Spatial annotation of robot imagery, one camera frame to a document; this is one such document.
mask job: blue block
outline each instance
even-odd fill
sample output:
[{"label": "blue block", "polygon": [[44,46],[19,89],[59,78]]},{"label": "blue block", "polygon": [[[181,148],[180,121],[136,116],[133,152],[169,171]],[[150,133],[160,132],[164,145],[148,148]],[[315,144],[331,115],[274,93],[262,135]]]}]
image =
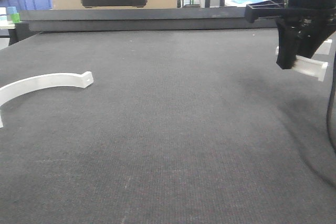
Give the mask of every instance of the blue block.
[{"label": "blue block", "polygon": [[16,14],[17,10],[15,6],[9,6],[7,7],[7,14],[11,15],[11,14]]}]

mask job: table surface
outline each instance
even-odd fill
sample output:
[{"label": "table surface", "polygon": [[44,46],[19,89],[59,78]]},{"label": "table surface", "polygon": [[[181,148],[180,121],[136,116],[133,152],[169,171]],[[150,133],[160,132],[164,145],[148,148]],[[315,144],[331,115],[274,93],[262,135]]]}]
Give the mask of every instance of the table surface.
[{"label": "table surface", "polygon": [[15,29],[15,24],[6,20],[0,20],[0,29]]},{"label": "table surface", "polygon": [[281,70],[277,43],[274,29],[130,31],[0,50],[0,87],[95,79],[1,107],[0,222],[334,224],[332,71]]}]

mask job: white arc-shaped bracket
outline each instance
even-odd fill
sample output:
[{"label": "white arc-shaped bracket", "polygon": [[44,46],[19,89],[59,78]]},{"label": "white arc-shaped bracket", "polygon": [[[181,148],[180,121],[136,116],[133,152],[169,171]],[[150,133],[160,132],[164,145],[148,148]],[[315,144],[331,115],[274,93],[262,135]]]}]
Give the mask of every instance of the white arc-shaped bracket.
[{"label": "white arc-shaped bracket", "polygon": [[[4,103],[40,89],[54,87],[77,87],[86,88],[93,83],[91,72],[83,74],[76,73],[51,73],[42,76],[30,77],[20,81],[13,82],[0,88],[0,106]],[[0,115],[0,128],[3,127]]]}]

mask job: gray felt mat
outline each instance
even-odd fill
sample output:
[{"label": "gray felt mat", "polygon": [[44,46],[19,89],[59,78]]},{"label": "gray felt mat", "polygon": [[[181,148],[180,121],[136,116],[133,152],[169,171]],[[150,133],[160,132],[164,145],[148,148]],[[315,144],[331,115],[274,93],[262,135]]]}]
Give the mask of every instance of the gray felt mat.
[{"label": "gray felt mat", "polygon": [[[276,30],[41,34],[0,87],[92,71],[2,109],[0,223],[336,223],[321,83],[276,64]],[[315,59],[332,63],[330,56]]]}]

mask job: green block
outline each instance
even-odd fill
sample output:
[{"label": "green block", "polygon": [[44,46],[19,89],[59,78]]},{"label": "green block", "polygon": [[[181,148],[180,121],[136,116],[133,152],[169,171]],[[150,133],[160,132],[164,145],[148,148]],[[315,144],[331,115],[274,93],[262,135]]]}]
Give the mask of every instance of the green block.
[{"label": "green block", "polygon": [[20,22],[20,14],[19,13],[11,14],[11,19],[12,19],[12,22],[14,24],[19,23]]}]

